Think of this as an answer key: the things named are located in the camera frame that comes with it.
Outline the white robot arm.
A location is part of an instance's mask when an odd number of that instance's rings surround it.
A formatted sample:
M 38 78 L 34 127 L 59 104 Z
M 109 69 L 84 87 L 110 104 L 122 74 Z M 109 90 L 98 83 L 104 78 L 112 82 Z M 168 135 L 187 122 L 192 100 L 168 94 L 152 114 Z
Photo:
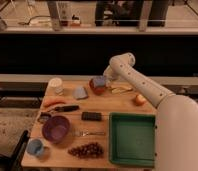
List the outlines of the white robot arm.
M 155 171 L 198 171 L 198 103 L 146 77 L 134 65 L 132 53 L 116 55 L 104 75 L 110 82 L 122 77 L 156 109 Z

